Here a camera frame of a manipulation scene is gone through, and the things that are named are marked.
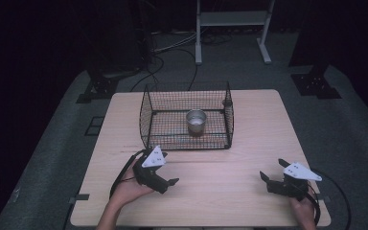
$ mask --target hand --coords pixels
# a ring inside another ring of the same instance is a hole
[[[313,197],[313,191],[311,187],[309,187],[309,195]],[[301,201],[298,201],[296,198],[289,198],[288,200],[291,210],[294,213],[300,227],[304,230],[316,229],[314,222],[314,207],[311,201],[309,201],[306,197],[304,197],[304,199]]]
[[[148,186],[140,185],[134,178],[133,165],[137,159],[133,161],[125,175],[122,177],[121,182],[115,189],[112,197],[109,199],[109,204],[119,205],[120,207],[130,203],[131,201],[154,192],[153,189]]]
[[[134,179],[132,167],[136,161],[137,160],[134,160],[129,166],[129,169],[122,177],[121,182],[116,187],[112,197],[106,204],[106,207],[103,210],[103,215],[98,223],[97,230],[115,229],[116,220],[118,219],[122,207],[139,198],[140,196],[154,192],[153,189],[149,188],[148,186],[140,185],[137,183],[136,179]]]

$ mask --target metal cup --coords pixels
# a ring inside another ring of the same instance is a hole
[[[207,115],[201,109],[193,109],[186,115],[188,130],[193,136],[200,136],[204,132]]]

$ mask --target dark background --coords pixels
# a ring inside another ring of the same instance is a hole
[[[146,28],[137,1],[0,0],[0,212],[87,57],[118,71],[142,68],[146,30],[195,28],[196,1],[142,3]],[[202,8],[259,10],[266,4],[204,0]],[[326,57],[368,105],[368,1],[278,0],[270,31],[300,29],[290,65]]]

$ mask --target black cable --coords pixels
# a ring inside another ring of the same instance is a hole
[[[319,199],[318,199],[318,194],[316,193],[316,191],[313,189],[313,187],[311,186],[311,184],[309,183],[309,187],[312,189],[313,194],[315,195],[315,199],[316,202],[319,203]]]
[[[194,35],[195,32],[192,32],[192,31],[188,31],[188,32],[165,32],[165,34],[167,34],[167,35],[182,36],[182,37],[187,37],[188,38],[188,34]]]
[[[166,52],[170,52],[170,51],[182,51],[182,52],[185,52],[185,53],[189,54],[193,58],[194,63],[196,63],[196,57],[193,55],[193,53],[191,53],[188,50],[184,50],[184,49],[177,49],[177,48],[168,49],[168,50],[165,50],[165,51],[161,51],[158,54],[162,54],[162,53],[166,53]],[[197,72],[198,72],[198,66],[195,64],[195,72],[194,72],[194,75],[193,75],[192,80],[190,81],[190,86],[188,87],[187,91],[190,91],[191,90],[191,87],[193,86],[194,81],[196,80],[196,74],[197,74]]]
[[[314,222],[315,222],[315,225],[318,225],[319,218],[321,217],[321,209],[319,208],[319,203],[318,203],[318,201],[315,201],[315,199],[309,193],[305,193],[305,196],[312,203],[313,207],[315,208]]]
[[[232,36],[230,34],[226,34],[229,38],[225,39],[223,35],[215,35],[215,34],[207,34],[203,38],[201,38],[202,45],[207,46],[219,46],[223,43],[227,43],[232,40]]]
[[[123,180],[121,180],[120,182],[125,182],[125,181],[128,181],[128,180],[134,179],[134,178],[136,178],[136,177],[132,176],[131,178],[123,179]]]
[[[161,65],[160,65],[160,67],[156,70],[156,71],[154,71],[154,72],[150,72],[148,75],[146,75],[146,76],[144,76],[144,77],[142,77],[140,80],[138,80],[131,88],[130,88],[130,91],[129,92],[133,92],[133,89],[141,82],[141,81],[143,81],[143,80],[145,80],[146,78],[148,78],[148,77],[150,77],[150,76],[154,76],[154,74],[155,73],[157,73],[158,71],[160,71],[162,68],[163,68],[163,66],[164,66],[164,60],[161,58],[161,57],[157,57],[157,56],[154,56],[155,58],[158,58],[158,59],[160,59],[161,60]]]
[[[339,190],[339,192],[342,194],[343,199],[345,200],[345,204],[346,204],[346,209],[348,212],[348,220],[345,226],[345,230],[348,230],[351,227],[351,220],[352,220],[352,212],[351,212],[351,205],[349,204],[349,200],[346,197],[345,193],[343,192],[342,188],[340,188],[340,186],[336,183],[336,181],[334,181],[330,176],[326,175],[325,173],[317,170],[317,169],[313,169],[311,168],[311,170],[315,173],[319,173],[322,174],[323,176],[327,177],[337,188],[337,190]]]
[[[157,53],[162,53],[163,51],[168,51],[170,49],[174,49],[176,47],[183,47],[185,45],[194,45],[195,43],[192,42],[192,41],[195,40],[195,39],[196,39],[196,34],[193,33],[192,35],[187,36],[186,38],[184,38],[184,39],[182,39],[178,42],[175,42],[173,45],[170,45],[170,46],[164,47],[164,48],[160,48],[160,49],[153,49],[153,52],[155,54],[157,54]]]
[[[68,207],[68,211],[67,211],[67,215],[65,216],[65,220],[62,224],[62,230],[65,230],[65,228],[67,227],[67,223],[68,223],[68,219],[70,219],[71,216],[71,211],[73,210],[74,204],[70,204],[70,207]]]
[[[115,181],[112,184],[112,187],[110,188],[110,192],[109,192],[109,198],[112,197],[113,192],[115,192],[116,187],[119,185],[119,183],[121,183],[122,181],[122,177],[125,175],[125,173],[127,172],[127,170],[129,169],[129,166],[132,164],[132,162],[136,159],[136,156],[145,152],[144,149],[134,153],[133,155],[130,156],[130,158],[127,160],[126,164],[124,165],[124,167],[122,168],[121,172],[119,172],[118,177],[116,177]]]

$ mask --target wire cage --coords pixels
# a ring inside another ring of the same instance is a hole
[[[207,116],[203,133],[197,136],[188,130],[186,120],[193,109]],[[147,84],[139,124],[147,149],[227,150],[234,133],[229,82]]]

